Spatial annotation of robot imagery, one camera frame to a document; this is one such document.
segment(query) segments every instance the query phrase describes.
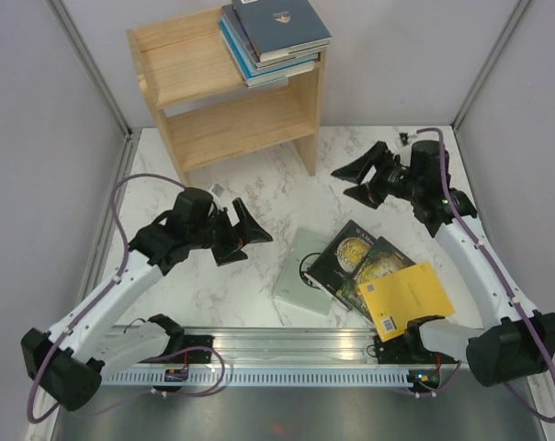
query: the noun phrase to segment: yellow notebook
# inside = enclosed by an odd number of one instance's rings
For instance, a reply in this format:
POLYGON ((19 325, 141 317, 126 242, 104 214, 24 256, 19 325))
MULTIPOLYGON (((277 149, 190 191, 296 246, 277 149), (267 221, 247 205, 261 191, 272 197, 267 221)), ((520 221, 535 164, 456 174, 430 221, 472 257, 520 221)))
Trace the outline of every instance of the yellow notebook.
POLYGON ((410 320, 455 313, 428 262, 371 280, 359 285, 359 290, 382 342, 404 334, 410 320))

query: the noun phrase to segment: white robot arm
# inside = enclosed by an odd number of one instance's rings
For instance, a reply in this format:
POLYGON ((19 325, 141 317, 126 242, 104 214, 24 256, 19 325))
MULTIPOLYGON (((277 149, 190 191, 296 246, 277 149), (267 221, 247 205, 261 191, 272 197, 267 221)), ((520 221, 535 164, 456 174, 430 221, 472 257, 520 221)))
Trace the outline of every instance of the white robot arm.
POLYGON ((104 340, 104 336, 145 290, 186 260, 191 250, 209 248, 220 266, 246 259, 242 248, 249 243, 273 241, 240 199, 232 205, 239 219, 234 226, 228 210, 219 209, 210 193, 198 188, 180 193, 173 209, 130 241, 122 273, 117 268, 47 332, 33 328, 25 334, 21 346, 28 375, 66 410, 74 411, 94 396, 102 378, 185 348, 183 328, 162 314, 121 337, 104 340))
POLYGON ((378 141, 333 172, 356 185, 346 195, 370 208, 377 209, 387 196, 408 200, 414 216, 456 264, 478 306, 482 329, 423 317, 408 323, 406 345, 415 361, 442 353, 467 362, 484 386, 544 372, 555 353, 555 313, 541 314, 510 277, 488 244, 473 204, 449 187, 442 133, 429 131, 438 133, 439 141, 415 142, 407 165, 378 141))

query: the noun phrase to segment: book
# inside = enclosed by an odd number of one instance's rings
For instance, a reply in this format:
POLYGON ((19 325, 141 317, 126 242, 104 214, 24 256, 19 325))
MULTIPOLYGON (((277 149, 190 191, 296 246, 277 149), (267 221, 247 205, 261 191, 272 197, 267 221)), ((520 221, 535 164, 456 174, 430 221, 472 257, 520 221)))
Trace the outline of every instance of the book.
POLYGON ((274 287, 277 300, 321 315, 330 312, 333 298, 304 277, 304 272, 324 251, 330 240, 326 234, 298 228, 274 287))
POLYGON ((241 46, 247 54, 247 58, 249 58, 251 64, 261 67, 259 66, 261 61, 257 56, 257 52, 255 52, 253 43, 249 40, 249 37, 247 37, 247 33, 244 31, 243 25, 237 17, 237 13, 234 11, 234 7, 232 5, 225 5, 222 7, 222 21, 229 31, 234 34, 237 42, 241 43, 241 46))
POLYGON ((359 285, 412 265, 414 262, 407 255, 385 238, 379 237, 353 276, 337 291, 337 296, 345 299, 356 311, 371 321, 368 305, 361 295, 359 285))
POLYGON ((353 305, 337 292, 352 277, 375 241, 371 234, 350 220, 308 268, 306 278, 351 311, 353 305))
POLYGON ((252 62, 250 51, 247 50, 245 48, 245 46, 243 45, 241 39, 239 38, 239 36, 234 31, 234 27, 233 27, 232 23, 229 21, 229 19, 225 15, 223 15, 221 21, 224 24, 224 29, 226 29, 226 32, 224 33, 225 39, 226 40, 231 40, 232 45, 238 50, 239 55, 241 56, 241 59, 243 60, 245 66, 247 68, 247 71, 252 76, 257 76, 259 74, 266 74, 266 73, 269 73, 269 72, 273 72, 276 69, 281 69, 281 68, 284 68, 284 67, 291 67, 291 66, 294 66, 296 64, 300 64, 302 62, 309 62, 309 61, 313 61, 313 60, 318 59, 318 53, 314 52, 314 53, 311 53, 310 55, 290 57, 290 58, 287 58, 283 62, 269 64, 266 67, 258 67, 256 64, 254 64, 252 62))
POLYGON ((220 22, 219 26, 221 27, 221 30, 219 32, 220 32, 222 41, 226 45, 227 50, 231 53, 232 59, 234 60, 234 63, 239 73, 241 74, 241 77, 244 79, 246 84, 250 87, 256 86, 256 85, 263 85, 272 81, 276 81, 281 78, 289 78, 294 75, 305 74, 307 72, 310 72, 312 69, 314 69, 314 61, 308 61, 308 62, 301 62, 299 64, 295 64, 290 67, 276 69, 275 71, 271 71, 269 73, 252 75, 247 69, 247 66, 243 58, 241 57, 238 50, 234 46, 234 43, 232 42, 228 34, 228 30, 224 25, 224 23, 220 22))
POLYGON ((232 0, 260 62, 328 44, 331 34, 308 0, 232 0))
POLYGON ((404 334, 410 320, 455 313, 429 262, 359 285, 382 342, 404 334))

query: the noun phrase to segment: white marble tabletop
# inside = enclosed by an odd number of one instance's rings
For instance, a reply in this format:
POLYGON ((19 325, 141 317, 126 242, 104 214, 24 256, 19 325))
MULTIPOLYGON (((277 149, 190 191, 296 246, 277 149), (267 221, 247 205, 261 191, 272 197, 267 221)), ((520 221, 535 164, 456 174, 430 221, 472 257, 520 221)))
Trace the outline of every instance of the white marble tabletop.
MULTIPOLYGON (((316 176, 308 176, 290 143, 247 154, 190 173, 191 185, 205 189, 221 184, 231 199, 242 198, 272 243, 249 245, 249 260, 216 267, 209 250, 195 251, 163 280, 145 292, 120 318, 164 313, 185 326, 236 327, 366 327, 356 312, 333 302, 326 317, 274 299, 272 290, 299 227, 335 235, 352 219, 375 236, 385 236, 415 262, 430 261, 436 269, 456 313, 452 321, 480 327, 480 316, 458 270, 425 227, 412 214, 410 204, 388 198, 378 209, 368 209, 344 197, 348 183, 331 172, 358 158, 375 141, 394 140, 405 127, 323 127, 316 176)), ((443 127, 450 153, 452 186, 470 195, 470 187, 450 127, 443 127)), ((177 178, 157 129, 142 131, 132 174, 150 172, 177 178)), ((140 227, 173 207, 178 188, 154 179, 129 183, 120 217, 130 238, 140 227)), ((117 234, 105 271, 121 257, 117 234)))

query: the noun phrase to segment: gray wall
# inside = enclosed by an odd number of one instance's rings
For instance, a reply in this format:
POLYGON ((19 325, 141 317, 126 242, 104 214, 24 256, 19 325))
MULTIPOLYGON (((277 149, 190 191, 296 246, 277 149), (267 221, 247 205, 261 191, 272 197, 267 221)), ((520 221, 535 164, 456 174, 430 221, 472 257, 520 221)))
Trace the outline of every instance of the gray wall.
POLYGON ((74 305, 121 145, 45 3, 0 2, 0 440, 24 436, 20 338, 74 305))
POLYGON ((531 6, 459 141, 498 254, 555 311, 555 0, 531 6))
MULTIPOLYGON (((125 30, 231 0, 63 0, 129 124, 152 126, 125 30)), ((324 124, 453 121, 516 0, 312 0, 334 39, 324 124)))

